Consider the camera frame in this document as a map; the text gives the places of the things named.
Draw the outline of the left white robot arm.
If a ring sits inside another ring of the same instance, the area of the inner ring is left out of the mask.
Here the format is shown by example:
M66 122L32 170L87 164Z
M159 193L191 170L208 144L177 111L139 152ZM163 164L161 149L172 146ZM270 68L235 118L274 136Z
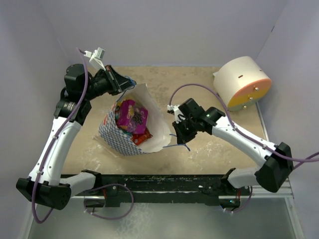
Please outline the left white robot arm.
M83 170L69 178L61 178L62 168L75 136L91 110L91 100L105 93L122 94L136 83L117 73L112 66L91 75L82 64L67 68L65 87L56 105L52 129L43 152L27 178L19 178L16 188L33 206L42 205L62 210L70 198L84 191L101 193L102 175Z

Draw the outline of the magenta snack packet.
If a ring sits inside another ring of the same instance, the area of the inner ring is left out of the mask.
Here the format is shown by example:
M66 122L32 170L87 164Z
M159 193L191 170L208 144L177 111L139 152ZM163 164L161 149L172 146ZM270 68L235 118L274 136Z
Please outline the magenta snack packet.
M143 134L147 127L148 110L134 100L124 100L117 126L132 134Z

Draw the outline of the blue checkered paper bag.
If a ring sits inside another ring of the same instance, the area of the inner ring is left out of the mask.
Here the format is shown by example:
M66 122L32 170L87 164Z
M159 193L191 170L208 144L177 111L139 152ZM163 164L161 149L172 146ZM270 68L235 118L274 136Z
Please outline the blue checkered paper bag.
M114 102L94 139L115 156L137 156L172 147L171 132L146 84L126 77L131 86Z

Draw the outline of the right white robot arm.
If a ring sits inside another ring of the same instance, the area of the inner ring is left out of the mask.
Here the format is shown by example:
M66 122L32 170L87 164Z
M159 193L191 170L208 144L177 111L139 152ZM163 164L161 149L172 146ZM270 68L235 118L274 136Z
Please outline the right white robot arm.
M174 115L172 126L178 144L187 144L198 132L218 137L248 155L257 165L246 169L231 169L224 176L222 191L233 195L244 186L261 186L276 193L293 170L291 148L264 140L232 122L224 112L215 107L204 110L192 98L181 105L168 106Z

